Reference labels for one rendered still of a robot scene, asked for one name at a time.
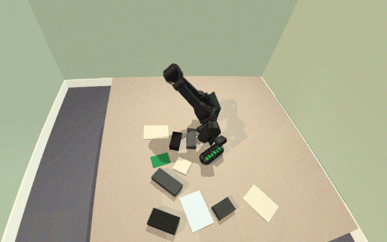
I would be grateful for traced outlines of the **green flat rectangular card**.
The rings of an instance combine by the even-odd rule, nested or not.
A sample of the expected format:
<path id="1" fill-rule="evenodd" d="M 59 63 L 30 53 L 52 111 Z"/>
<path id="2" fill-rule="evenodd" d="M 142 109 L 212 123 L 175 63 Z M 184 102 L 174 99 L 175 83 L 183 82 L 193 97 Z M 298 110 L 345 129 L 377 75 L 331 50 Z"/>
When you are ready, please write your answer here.
<path id="1" fill-rule="evenodd" d="M 171 163 L 167 153 L 155 155 L 151 157 L 153 168 Z"/>

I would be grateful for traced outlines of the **dark grey controller unit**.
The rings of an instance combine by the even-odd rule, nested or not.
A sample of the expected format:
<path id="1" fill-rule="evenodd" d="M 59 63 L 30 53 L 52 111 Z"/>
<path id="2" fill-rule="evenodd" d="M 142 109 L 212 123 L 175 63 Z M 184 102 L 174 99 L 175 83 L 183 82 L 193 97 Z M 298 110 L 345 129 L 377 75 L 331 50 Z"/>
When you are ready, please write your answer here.
<path id="1" fill-rule="evenodd" d="M 206 151 L 200 154 L 199 160 L 202 164 L 209 164 L 216 160 L 221 154 L 224 153 L 224 147 L 217 146 L 216 144 L 209 147 Z"/>

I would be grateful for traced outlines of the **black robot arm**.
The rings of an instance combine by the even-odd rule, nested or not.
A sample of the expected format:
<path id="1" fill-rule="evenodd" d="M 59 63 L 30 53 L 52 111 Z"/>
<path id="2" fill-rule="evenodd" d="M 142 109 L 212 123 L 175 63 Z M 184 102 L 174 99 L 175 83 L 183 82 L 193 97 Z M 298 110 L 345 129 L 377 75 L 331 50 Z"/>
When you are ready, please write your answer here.
<path id="1" fill-rule="evenodd" d="M 170 83 L 173 88 L 178 91 L 183 98 L 194 108 L 194 113 L 200 123 L 206 125 L 208 130 L 202 128 L 198 135 L 199 141 L 206 143 L 210 142 L 211 137 L 218 137 L 221 134 L 220 126 L 217 122 L 217 117 L 212 108 L 215 107 L 211 96 L 206 92 L 198 91 L 184 77 L 179 66 L 172 63 L 164 72 L 166 83 Z M 202 120 L 206 118 L 203 122 Z"/>

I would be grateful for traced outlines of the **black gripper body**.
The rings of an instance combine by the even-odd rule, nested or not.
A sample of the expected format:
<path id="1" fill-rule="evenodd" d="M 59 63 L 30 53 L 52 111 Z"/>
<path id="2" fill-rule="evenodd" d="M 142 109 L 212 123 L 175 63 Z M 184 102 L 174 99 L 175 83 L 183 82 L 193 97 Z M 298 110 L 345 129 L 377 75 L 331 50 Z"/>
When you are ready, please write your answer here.
<path id="1" fill-rule="evenodd" d="M 202 128 L 204 128 L 205 130 L 208 130 L 207 126 L 206 125 L 200 125 L 197 127 L 196 129 L 196 132 L 200 133 L 202 131 Z M 211 137 L 211 139 L 213 141 L 215 141 L 215 144 L 219 147 L 221 147 L 222 145 L 224 145 L 225 143 L 227 143 L 227 138 L 225 138 L 224 136 L 219 136 L 219 137 Z"/>

